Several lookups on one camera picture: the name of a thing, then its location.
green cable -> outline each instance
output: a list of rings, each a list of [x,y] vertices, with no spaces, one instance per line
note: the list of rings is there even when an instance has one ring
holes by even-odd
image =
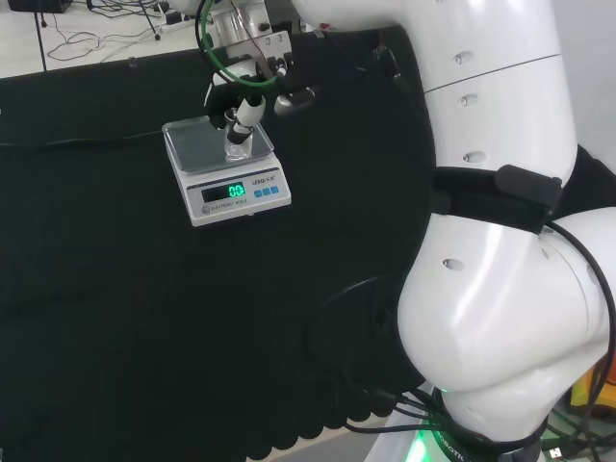
[[[204,17],[208,17],[208,13],[210,12],[210,9],[212,8],[212,4],[213,3],[214,3],[214,0],[207,0],[207,2],[205,2],[205,6],[203,8],[203,13],[202,13],[201,17],[199,18],[199,20],[201,21],[201,36],[202,36],[201,37],[201,42],[205,46],[205,49],[208,52],[208,55],[210,56],[210,60],[212,60],[212,63],[214,63],[214,65],[218,69],[220,69],[222,72],[224,72],[231,80],[235,80],[236,82],[238,82],[240,84],[244,84],[244,85],[247,85],[249,87],[257,87],[257,88],[267,87],[269,85],[274,84],[276,82],[276,77],[275,76],[272,77],[271,79],[267,80],[266,82],[250,82],[249,80],[244,80],[244,79],[238,77],[237,75],[235,75],[229,69],[227,69],[218,60],[216,54],[214,53],[214,50],[212,49],[212,46],[210,46],[210,41],[207,40],[207,34],[206,34],[206,23],[207,23],[207,20],[204,19]]]

black cloth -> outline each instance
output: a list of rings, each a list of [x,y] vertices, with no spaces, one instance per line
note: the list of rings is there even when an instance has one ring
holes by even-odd
[[[0,151],[6,460],[244,460],[340,413],[368,417],[354,397],[332,414],[332,375],[394,393],[422,381],[395,310],[428,218],[433,144],[408,40],[386,33],[410,101],[365,38],[342,38],[365,74],[326,41],[295,39],[318,97],[284,119],[269,104],[285,209],[192,228],[158,135]],[[156,130],[200,116],[210,77],[187,52],[5,79],[0,142]],[[582,155],[562,210],[616,205],[615,189]]]

scale display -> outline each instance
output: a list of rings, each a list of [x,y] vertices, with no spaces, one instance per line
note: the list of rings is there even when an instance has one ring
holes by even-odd
[[[242,197],[246,195],[246,189],[244,188],[244,183],[232,183],[230,185],[218,186],[216,188],[211,188],[210,190],[201,191],[201,195],[203,195],[203,201],[205,203],[208,202],[216,202],[221,199],[229,199],[233,197]]]

white tabletop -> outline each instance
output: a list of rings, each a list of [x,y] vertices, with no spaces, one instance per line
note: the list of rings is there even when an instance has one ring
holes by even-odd
[[[71,4],[65,13],[55,15],[60,31],[87,31],[107,36],[121,34],[133,36],[149,28],[144,16],[128,15],[120,18],[109,19],[100,14],[92,13],[84,4]],[[155,27],[161,24],[161,19],[152,17]],[[61,43],[63,37],[56,31],[54,16],[46,14],[45,20],[48,27],[41,30],[42,42],[45,53]],[[71,32],[64,32],[68,38]],[[143,41],[125,47],[128,43],[107,41],[103,49],[92,51],[87,56],[72,61],[56,61],[45,57],[47,69],[59,69],[84,64],[100,63],[106,61],[125,60],[129,57],[142,57],[158,55],[173,51],[181,51],[196,48],[194,28],[187,27],[165,34],[161,33],[160,40],[154,40],[154,34],[149,31],[141,37]],[[110,38],[118,40],[136,40],[136,38]],[[82,55],[89,47],[96,46],[94,41],[84,41],[70,46],[64,46],[52,56],[58,58],[71,58]],[[0,0],[0,78],[16,75],[42,72],[40,59],[39,40],[37,29],[31,13],[15,13],[9,9],[8,0]]]

digital scale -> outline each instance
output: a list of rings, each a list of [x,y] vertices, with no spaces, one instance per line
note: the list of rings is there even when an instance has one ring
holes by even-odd
[[[163,127],[167,154],[193,226],[254,215],[291,204],[291,191],[261,125],[248,158],[229,161],[224,130],[208,117]]]

